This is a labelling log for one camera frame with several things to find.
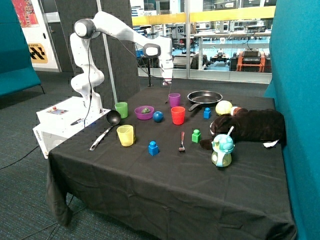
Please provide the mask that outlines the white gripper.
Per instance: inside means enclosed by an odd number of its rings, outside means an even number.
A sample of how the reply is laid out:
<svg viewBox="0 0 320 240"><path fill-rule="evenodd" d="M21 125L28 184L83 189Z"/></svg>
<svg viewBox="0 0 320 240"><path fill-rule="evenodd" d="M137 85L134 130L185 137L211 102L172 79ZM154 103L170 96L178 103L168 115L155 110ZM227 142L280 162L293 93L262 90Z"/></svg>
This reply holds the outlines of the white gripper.
<svg viewBox="0 0 320 240"><path fill-rule="evenodd" d="M173 78L173 60L159 60L160 73L165 82L171 82Z"/></svg>

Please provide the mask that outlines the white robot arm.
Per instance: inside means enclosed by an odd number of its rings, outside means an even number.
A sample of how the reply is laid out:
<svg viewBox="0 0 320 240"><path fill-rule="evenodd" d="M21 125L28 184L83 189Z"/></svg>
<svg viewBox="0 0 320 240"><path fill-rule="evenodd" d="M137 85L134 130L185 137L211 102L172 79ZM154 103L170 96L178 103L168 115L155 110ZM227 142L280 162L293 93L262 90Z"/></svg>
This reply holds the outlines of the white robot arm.
<svg viewBox="0 0 320 240"><path fill-rule="evenodd" d="M109 53L106 52L106 37L118 41L129 41L142 47L145 57L157 58L164 85L169 85L173 79L173 44L167 36L157 36L154 39L142 36L117 17L99 11L94 18L83 18L74 24L70 35L70 49L74 63L82 69L82 73L71 79L72 88L81 95L81 112L84 116L98 115L103 112L101 96L94 88L105 80L104 72L95 65L107 61L111 66Z"/></svg>

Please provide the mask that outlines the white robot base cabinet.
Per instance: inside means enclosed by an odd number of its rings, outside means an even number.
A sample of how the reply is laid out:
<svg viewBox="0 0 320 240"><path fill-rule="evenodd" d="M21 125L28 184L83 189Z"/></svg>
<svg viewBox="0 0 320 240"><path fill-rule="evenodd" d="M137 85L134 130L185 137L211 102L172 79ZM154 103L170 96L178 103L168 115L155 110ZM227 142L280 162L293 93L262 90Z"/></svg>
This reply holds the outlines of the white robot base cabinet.
<svg viewBox="0 0 320 240"><path fill-rule="evenodd" d="M40 149L47 159L49 152L82 131L110 110L88 112L81 97L72 96L36 113L40 124L33 128Z"/></svg>

